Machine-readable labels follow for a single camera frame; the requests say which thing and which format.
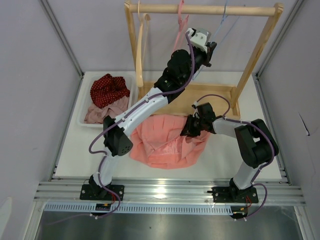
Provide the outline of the light blue wire hanger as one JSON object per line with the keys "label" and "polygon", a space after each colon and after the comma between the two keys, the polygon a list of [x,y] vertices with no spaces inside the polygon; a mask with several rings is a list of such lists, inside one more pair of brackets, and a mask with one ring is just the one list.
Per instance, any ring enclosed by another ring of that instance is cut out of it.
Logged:
{"label": "light blue wire hanger", "polygon": [[223,42],[225,41],[225,39],[227,38],[227,36],[229,35],[229,33],[231,32],[231,30],[235,27],[236,23],[238,22],[238,20],[240,19],[241,16],[237,16],[237,18],[235,19],[234,23],[232,24],[232,26],[228,29],[228,31],[226,32],[226,34],[223,36],[223,38],[217,42],[216,38],[220,32],[220,29],[222,28],[224,22],[226,21],[226,19],[228,18],[229,15],[226,14],[226,9],[227,9],[227,6],[228,6],[228,3],[229,3],[229,0],[226,0],[225,3],[224,3],[224,8],[223,8],[223,15],[221,17],[221,21],[220,21],[220,24],[217,28],[217,30],[215,31],[215,33],[213,34],[213,37],[211,37],[210,39],[213,40],[214,42],[217,43],[217,46],[215,47],[214,51],[213,51],[213,54],[214,55],[219,47],[222,46]]}

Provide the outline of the salmon pink skirt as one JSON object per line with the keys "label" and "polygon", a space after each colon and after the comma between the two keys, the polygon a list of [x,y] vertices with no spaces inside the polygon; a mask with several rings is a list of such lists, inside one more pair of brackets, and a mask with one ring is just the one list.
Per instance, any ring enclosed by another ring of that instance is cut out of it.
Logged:
{"label": "salmon pink skirt", "polygon": [[187,118],[168,114],[152,115],[131,134],[130,157],[151,168],[181,169],[197,163],[209,140],[210,133],[181,136]]}

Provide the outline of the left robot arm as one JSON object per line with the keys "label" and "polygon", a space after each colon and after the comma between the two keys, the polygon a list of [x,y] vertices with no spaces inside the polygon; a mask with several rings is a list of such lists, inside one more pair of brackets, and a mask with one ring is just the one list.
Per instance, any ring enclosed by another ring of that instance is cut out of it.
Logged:
{"label": "left robot arm", "polygon": [[97,200],[105,199],[114,192],[108,188],[112,181],[113,164],[117,157],[126,155],[133,147],[129,136],[133,130],[157,110],[173,102],[187,87],[201,66],[210,67],[217,43],[208,42],[204,48],[189,44],[189,51],[178,49],[171,54],[167,67],[149,92],[131,108],[115,118],[103,121],[104,154],[98,171],[89,179],[91,194]]}

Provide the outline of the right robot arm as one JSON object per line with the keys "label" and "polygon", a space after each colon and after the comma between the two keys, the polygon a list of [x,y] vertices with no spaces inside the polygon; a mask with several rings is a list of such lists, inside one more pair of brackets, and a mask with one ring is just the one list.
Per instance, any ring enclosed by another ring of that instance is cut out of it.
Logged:
{"label": "right robot arm", "polygon": [[279,153],[279,147],[264,120],[241,121],[217,116],[210,103],[193,104],[194,113],[187,116],[181,136],[198,137],[203,131],[235,138],[242,158],[236,175],[228,187],[213,187],[220,203],[239,203],[256,193],[253,182]]}

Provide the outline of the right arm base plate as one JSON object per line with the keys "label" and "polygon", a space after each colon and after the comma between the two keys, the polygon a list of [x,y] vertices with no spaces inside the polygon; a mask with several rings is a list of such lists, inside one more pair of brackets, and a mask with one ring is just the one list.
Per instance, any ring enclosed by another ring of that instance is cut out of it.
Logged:
{"label": "right arm base plate", "polygon": [[246,189],[237,189],[236,187],[215,186],[207,191],[213,197],[214,203],[249,203],[257,204],[259,202],[257,190],[254,187]]}

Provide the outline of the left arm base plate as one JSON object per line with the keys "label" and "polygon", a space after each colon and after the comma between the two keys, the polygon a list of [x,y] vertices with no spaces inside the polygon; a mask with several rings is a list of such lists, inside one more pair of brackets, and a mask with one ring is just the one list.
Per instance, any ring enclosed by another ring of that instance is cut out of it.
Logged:
{"label": "left arm base plate", "polygon": [[[118,194],[120,200],[123,200],[125,193],[124,185],[111,184],[108,185],[107,188],[114,193]],[[80,191],[79,198],[81,200],[88,201],[111,201],[113,200],[112,194],[109,191],[106,191],[104,188],[99,186],[95,187],[90,184],[83,184]]]}

